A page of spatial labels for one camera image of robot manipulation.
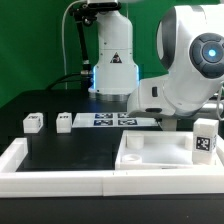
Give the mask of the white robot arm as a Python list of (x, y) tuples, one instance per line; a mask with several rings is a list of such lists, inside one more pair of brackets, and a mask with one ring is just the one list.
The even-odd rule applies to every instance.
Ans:
[(156, 34), (167, 73), (141, 79), (132, 56), (132, 24), (119, 13), (122, 2), (81, 0), (70, 10), (83, 23), (98, 23), (99, 60), (89, 96), (125, 101), (131, 117), (154, 118), (164, 130), (174, 130), (181, 118), (218, 119), (224, 105), (209, 99), (224, 84), (224, 3), (170, 8)]

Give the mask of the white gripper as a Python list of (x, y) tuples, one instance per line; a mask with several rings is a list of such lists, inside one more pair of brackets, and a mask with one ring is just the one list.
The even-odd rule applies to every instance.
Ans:
[(164, 93), (167, 79), (167, 75), (142, 79), (128, 98), (128, 115), (154, 118), (163, 131), (175, 131), (178, 118), (175, 116), (174, 106), (166, 99)]

